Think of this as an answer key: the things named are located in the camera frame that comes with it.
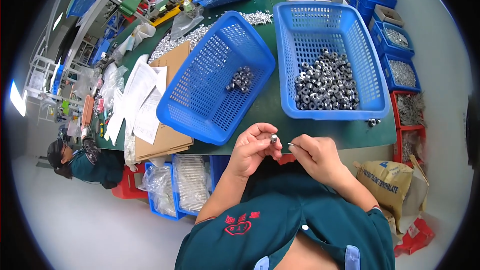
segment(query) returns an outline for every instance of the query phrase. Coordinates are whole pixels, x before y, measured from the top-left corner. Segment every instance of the red stool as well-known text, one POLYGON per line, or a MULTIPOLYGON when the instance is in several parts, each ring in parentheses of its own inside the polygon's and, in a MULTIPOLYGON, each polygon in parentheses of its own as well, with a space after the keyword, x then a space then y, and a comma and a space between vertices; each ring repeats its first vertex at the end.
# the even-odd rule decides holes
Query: red stool
POLYGON ((124 166, 121 182, 112 189, 112 194, 121 199, 148 199, 148 193, 135 187, 135 173, 145 173, 145 163, 137 165, 136 172, 130 171, 129 166, 124 166))

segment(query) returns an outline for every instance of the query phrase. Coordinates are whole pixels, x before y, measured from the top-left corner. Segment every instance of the patterned sleeve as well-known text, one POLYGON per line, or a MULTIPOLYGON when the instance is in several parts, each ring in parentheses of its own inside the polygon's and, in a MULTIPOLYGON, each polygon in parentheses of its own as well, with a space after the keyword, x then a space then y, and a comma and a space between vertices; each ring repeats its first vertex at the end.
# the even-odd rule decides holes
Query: patterned sleeve
POLYGON ((88 160, 90 163, 95 165, 99 158, 100 151, 95 144, 95 141, 90 137, 85 137, 83 139, 83 149, 85 149, 85 154, 87 155, 88 160))

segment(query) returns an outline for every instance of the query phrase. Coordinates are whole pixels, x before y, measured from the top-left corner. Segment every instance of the black cap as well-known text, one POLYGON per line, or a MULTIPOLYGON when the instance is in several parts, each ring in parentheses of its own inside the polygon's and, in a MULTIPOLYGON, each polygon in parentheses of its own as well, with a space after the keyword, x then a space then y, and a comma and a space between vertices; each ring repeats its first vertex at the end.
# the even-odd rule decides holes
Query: black cap
POLYGON ((48 150, 46 151, 46 158, 54 169, 62 166, 62 149, 63 141, 61 139, 57 139, 50 144, 48 150))

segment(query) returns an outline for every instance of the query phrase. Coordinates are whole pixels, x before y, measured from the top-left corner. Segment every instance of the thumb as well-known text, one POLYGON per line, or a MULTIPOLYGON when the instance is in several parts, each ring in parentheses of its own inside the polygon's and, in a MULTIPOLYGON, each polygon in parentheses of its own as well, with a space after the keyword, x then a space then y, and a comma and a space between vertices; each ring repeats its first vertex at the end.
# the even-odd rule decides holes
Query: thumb
POLYGON ((254 155, 255 153, 265 150, 270 146, 270 139, 261 139, 254 142, 250 142, 246 145, 240 147, 240 152, 242 156, 248 157, 254 155))
POLYGON ((290 145, 288 150, 293 154, 303 168, 311 168, 316 164, 310 153, 303 148, 290 145))

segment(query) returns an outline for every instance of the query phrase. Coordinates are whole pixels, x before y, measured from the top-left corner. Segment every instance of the person's right hand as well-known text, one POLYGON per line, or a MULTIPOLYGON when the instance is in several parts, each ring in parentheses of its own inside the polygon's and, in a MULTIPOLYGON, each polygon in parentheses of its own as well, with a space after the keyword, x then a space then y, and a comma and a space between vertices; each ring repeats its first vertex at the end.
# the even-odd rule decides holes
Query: person's right hand
POLYGON ((329 137, 300 135, 292 140, 298 145, 288 147, 307 173, 319 183, 336 188, 353 177, 342 164, 335 142, 329 137))

